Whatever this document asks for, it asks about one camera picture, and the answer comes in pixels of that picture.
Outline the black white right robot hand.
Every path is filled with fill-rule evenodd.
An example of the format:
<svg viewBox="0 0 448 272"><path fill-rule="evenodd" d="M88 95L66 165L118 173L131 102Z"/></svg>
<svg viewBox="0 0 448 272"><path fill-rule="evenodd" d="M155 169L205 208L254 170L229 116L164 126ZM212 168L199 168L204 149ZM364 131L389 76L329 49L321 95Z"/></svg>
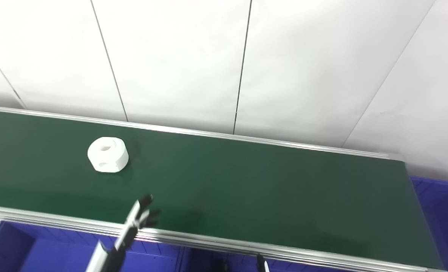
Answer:
<svg viewBox="0 0 448 272"><path fill-rule="evenodd" d="M256 255L257 258L257 265L256 269L258 272L270 272L269 266L265 258L261 254Z"/></svg>

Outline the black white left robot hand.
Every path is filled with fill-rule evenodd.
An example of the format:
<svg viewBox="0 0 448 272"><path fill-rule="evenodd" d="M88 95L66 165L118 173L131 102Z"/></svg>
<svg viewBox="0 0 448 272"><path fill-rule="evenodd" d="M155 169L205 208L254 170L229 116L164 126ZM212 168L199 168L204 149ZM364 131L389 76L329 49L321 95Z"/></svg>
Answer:
<svg viewBox="0 0 448 272"><path fill-rule="evenodd" d="M158 224L155 217L160 214L160 210L148 209L153 200L153 195L148 194L135 201L125 219L122 232L112 247L105 248L103 242L98 240L86 272L120 272L122 270L126 252L133 245L138 232Z"/></svg>

